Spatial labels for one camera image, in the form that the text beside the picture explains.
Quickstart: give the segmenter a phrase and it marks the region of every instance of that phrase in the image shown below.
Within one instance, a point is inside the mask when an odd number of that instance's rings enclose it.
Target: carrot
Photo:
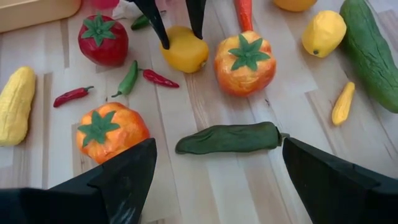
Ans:
[[[251,20],[251,0],[234,0],[236,13],[238,16],[239,23],[242,28],[242,32],[253,30],[253,24]]]

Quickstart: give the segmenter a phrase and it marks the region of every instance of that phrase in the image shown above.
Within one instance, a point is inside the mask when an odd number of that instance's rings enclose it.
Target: artificial tomato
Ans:
[[[253,31],[246,31],[218,45],[214,65],[224,91],[248,96],[272,81],[276,59],[268,41]]]
[[[83,55],[103,66],[122,65],[129,48],[129,37],[123,25],[100,14],[83,21],[78,42]]]
[[[149,138],[140,114],[120,103],[107,103],[90,111],[76,133],[79,150],[102,164]]]

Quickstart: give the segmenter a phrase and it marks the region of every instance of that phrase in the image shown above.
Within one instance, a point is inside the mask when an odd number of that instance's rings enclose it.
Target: red chili pepper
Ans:
[[[159,84],[162,86],[170,87],[170,88],[180,87],[179,84],[157,74],[156,72],[154,72],[150,69],[145,69],[145,70],[143,70],[143,72],[144,72],[143,73],[144,78],[146,78],[150,82],[153,82],[153,83],[156,83],[156,84]]]
[[[94,87],[88,86],[86,88],[77,88],[76,90],[72,90],[67,93],[64,93],[64,94],[58,96],[57,99],[55,99],[53,107],[57,108],[70,100],[82,98],[88,94],[88,90],[91,88],[94,88]]]

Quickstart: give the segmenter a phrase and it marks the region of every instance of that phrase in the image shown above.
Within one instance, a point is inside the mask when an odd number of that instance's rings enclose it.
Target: lemon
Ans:
[[[333,11],[320,11],[309,23],[302,36],[305,50],[323,58],[343,40],[347,26],[344,19]]]
[[[170,48],[160,51],[171,67],[185,73],[197,72],[204,66],[209,56],[207,43],[195,37],[188,27],[173,26],[166,30]]]

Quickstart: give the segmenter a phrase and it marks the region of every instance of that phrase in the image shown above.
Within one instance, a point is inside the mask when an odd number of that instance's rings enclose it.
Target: cucumber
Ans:
[[[365,0],[346,0],[340,14],[347,32],[343,51],[366,91],[385,109],[398,113],[398,69]]]

